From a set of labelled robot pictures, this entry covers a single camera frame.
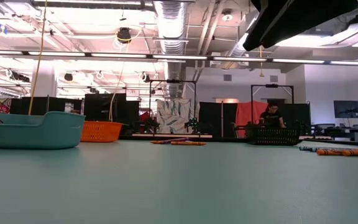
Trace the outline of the dark computer monitor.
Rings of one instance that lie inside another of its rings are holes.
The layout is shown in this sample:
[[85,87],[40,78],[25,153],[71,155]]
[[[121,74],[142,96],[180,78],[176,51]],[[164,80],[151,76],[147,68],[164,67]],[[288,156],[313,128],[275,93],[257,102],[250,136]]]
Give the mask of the dark computer monitor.
[[335,118],[358,118],[358,101],[335,100]]

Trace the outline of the teal plastic bin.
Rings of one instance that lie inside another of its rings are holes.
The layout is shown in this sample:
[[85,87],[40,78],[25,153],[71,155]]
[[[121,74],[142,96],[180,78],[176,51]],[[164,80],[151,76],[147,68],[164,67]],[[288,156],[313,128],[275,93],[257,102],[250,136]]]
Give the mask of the teal plastic bin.
[[0,120],[0,149],[66,149],[80,143],[85,116],[61,111],[0,113]]

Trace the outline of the orange plastic basket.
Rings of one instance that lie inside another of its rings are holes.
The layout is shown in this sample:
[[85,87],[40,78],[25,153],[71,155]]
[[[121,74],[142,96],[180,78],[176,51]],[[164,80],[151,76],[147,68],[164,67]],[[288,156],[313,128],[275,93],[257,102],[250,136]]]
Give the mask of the orange plastic basket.
[[114,142],[119,139],[122,124],[110,121],[85,121],[81,142]]

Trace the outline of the person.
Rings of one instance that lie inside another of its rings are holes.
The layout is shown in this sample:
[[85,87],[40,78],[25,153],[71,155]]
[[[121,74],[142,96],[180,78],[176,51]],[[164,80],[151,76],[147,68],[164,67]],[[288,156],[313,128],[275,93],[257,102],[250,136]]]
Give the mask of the person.
[[276,103],[269,103],[259,116],[259,123],[270,128],[286,128],[283,116],[278,110]]

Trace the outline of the smooth silver ceiling duct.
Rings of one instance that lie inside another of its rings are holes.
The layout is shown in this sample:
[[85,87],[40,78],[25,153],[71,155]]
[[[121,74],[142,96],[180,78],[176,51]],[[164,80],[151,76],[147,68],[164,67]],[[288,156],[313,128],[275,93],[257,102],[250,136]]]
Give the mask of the smooth silver ceiling duct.
[[243,47],[243,44],[249,35],[249,29],[253,26],[258,16],[258,11],[252,11],[242,15],[237,27],[237,39],[231,50],[226,53],[227,57],[243,57],[246,54],[246,49]]

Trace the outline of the black ceiling dome fixture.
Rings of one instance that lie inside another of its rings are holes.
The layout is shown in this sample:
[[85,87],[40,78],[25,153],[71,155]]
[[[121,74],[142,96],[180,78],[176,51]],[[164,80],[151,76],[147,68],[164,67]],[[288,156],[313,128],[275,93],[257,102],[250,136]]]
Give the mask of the black ceiling dome fixture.
[[131,33],[130,33],[130,28],[121,27],[119,29],[118,33],[116,34],[116,38],[120,43],[128,44],[132,39],[132,36],[131,36]]

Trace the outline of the tall black partition panel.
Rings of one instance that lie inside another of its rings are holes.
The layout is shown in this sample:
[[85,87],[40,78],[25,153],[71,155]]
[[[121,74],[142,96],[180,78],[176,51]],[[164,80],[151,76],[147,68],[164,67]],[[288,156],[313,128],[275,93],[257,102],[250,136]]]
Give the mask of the tall black partition panel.
[[86,121],[112,121],[123,123],[126,119],[126,94],[86,94],[84,100],[84,115]]

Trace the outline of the long ceiling light bar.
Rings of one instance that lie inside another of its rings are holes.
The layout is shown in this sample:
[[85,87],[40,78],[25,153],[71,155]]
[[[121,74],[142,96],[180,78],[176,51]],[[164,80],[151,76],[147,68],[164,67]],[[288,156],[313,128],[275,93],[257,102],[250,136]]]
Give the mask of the long ceiling light bar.
[[36,58],[59,60],[134,60],[134,61],[210,61],[210,62],[252,62],[252,63],[287,63],[308,65],[358,66],[358,61],[347,60],[311,60],[292,58],[257,58],[257,57],[222,57],[211,55],[159,55],[129,53],[92,53],[92,52],[39,52],[0,50],[0,57]]

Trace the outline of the purple crayon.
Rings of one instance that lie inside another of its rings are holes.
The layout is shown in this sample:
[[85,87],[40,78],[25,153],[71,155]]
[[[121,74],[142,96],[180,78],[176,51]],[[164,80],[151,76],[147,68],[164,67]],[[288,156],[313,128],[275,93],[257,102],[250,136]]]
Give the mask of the purple crayon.
[[183,142],[189,140],[188,138],[176,138],[160,141],[159,144],[171,144],[172,142]]

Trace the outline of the ribbed silver ceiling duct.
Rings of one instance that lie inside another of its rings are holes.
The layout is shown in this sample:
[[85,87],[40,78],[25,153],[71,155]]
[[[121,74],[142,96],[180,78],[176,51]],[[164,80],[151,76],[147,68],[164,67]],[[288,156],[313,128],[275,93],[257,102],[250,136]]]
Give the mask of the ribbed silver ceiling duct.
[[[179,1],[154,1],[157,13],[158,36],[161,51],[165,55],[183,55],[185,43],[180,39],[185,38],[185,22],[188,4]],[[166,80],[181,79],[181,63],[165,62],[164,75]],[[178,85],[167,83],[167,95],[170,98],[178,98],[181,94]]]

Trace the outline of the small black green robot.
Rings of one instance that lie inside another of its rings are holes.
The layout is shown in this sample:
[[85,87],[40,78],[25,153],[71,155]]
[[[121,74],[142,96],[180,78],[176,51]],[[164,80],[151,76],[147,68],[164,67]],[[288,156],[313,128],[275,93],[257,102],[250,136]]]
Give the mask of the small black green robot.
[[191,128],[192,134],[198,133],[198,126],[199,126],[199,122],[196,117],[191,118],[188,122],[185,123],[186,131],[189,132],[189,129]]

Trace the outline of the black table edge rail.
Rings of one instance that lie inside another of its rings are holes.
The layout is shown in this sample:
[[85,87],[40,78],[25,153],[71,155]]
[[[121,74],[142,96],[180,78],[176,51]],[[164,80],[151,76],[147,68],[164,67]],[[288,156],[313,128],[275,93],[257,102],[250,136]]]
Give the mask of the black table edge rail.
[[[212,135],[192,135],[192,134],[133,134],[133,135],[122,135],[119,136],[119,140],[136,140],[136,141],[162,141],[177,138],[188,138],[191,141],[200,140],[203,142],[243,142],[252,144],[246,138],[215,138]],[[344,144],[351,146],[358,146],[357,141],[334,141],[327,139],[301,139],[301,142],[318,142],[318,143],[329,143],[329,144]]]

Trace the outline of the orange red hanging cloth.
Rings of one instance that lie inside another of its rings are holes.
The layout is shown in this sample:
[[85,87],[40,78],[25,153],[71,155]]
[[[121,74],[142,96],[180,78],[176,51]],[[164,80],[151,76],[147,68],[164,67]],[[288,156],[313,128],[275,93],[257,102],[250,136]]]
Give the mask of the orange red hanging cloth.
[[259,123],[260,115],[267,108],[268,103],[254,101],[253,106],[251,102],[238,103],[236,111],[236,126],[245,126],[252,121],[254,124]]

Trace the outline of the white leaf patterned cloth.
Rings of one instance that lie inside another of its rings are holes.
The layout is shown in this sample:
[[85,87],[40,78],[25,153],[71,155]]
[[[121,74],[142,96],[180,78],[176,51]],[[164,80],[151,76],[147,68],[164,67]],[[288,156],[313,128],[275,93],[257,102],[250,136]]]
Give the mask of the white leaf patterned cloth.
[[157,132],[159,134],[190,134],[192,128],[185,123],[198,118],[199,104],[189,98],[175,98],[171,101],[157,100]]

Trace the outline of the low black partition panel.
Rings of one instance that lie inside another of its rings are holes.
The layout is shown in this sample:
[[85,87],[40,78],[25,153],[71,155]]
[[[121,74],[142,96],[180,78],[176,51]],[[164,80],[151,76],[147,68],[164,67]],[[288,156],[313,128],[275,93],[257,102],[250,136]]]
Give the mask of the low black partition panel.
[[[30,100],[31,100],[30,97],[12,99],[10,114],[28,114]],[[74,104],[74,109],[72,111],[75,111],[78,114],[81,113],[82,100],[43,96],[43,97],[34,97],[32,102],[31,115],[44,115],[49,111],[64,112],[66,102]]]

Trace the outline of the small black robot rig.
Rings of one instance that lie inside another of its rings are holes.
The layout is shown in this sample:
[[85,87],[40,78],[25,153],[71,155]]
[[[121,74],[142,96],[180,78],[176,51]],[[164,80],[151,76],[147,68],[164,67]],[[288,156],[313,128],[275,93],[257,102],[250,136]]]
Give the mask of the small black robot rig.
[[144,121],[136,122],[137,130],[139,133],[151,133],[155,134],[160,126],[156,120],[147,118]]

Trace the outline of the white pillar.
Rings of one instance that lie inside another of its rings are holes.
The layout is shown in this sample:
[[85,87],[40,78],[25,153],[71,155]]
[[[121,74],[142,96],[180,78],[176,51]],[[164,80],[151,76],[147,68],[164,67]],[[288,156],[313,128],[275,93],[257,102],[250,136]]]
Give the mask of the white pillar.
[[38,61],[34,62],[31,89],[35,87],[35,97],[43,96],[57,96],[57,86],[59,71],[55,62],[51,60],[41,60],[38,66]]

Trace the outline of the black plastic mesh basket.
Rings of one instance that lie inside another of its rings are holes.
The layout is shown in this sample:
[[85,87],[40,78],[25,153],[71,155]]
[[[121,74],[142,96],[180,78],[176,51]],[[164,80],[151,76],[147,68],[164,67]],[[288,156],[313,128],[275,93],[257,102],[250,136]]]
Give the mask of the black plastic mesh basket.
[[261,128],[245,129],[249,144],[267,146],[294,146],[300,141],[300,131],[293,128]]

